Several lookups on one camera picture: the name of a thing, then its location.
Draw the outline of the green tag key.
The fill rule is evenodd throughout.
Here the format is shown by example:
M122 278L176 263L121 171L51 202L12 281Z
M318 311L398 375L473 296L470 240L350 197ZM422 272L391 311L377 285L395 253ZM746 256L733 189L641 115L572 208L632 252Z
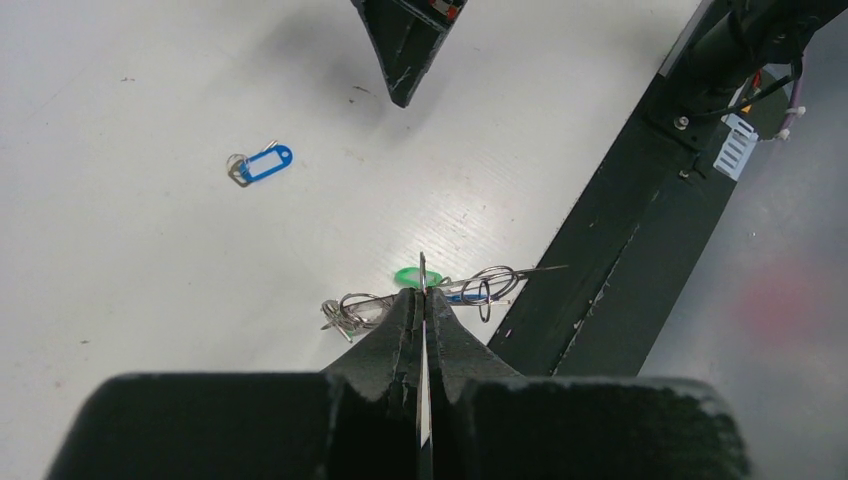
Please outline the green tag key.
M418 288L422 285L434 287L443 280L441 274L431 270L422 272L419 267L405 267L394 274L395 283L404 288Z

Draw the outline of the blue tag key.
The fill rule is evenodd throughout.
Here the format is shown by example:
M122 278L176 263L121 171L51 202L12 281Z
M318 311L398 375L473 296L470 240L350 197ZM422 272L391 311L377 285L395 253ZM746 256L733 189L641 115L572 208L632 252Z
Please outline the blue tag key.
M253 155L231 155L226 166L229 178L241 188L246 188L288 168L293 160L293 151L274 140Z
M488 295L483 294L460 294L455 293L446 296L447 300L452 304L478 305L490 302Z

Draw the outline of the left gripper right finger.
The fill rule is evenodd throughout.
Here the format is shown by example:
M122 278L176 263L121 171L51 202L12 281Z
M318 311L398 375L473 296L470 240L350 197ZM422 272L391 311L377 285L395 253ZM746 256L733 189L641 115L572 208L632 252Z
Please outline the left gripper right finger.
M681 378L530 377L423 298L437 479L748 479L724 399Z

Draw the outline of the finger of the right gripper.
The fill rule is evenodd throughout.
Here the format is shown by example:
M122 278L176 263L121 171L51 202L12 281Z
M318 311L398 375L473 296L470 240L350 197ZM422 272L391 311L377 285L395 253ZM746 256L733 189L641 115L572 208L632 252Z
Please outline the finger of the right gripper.
M465 0L353 0L393 104L407 107Z

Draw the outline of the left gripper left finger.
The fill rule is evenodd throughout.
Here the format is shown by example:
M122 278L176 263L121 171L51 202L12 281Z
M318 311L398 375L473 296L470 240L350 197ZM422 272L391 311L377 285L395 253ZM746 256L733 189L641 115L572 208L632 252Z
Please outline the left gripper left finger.
M319 372L132 373L84 402L51 479L415 479L422 293Z

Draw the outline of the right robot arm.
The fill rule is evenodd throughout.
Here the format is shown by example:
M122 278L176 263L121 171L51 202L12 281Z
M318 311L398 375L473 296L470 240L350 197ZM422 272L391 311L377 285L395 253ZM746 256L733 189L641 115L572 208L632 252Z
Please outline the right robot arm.
M464 1L354 1L389 97L407 107L457 22ZM686 52L689 74L728 88L767 63L790 63L845 1L726 1L725 14Z

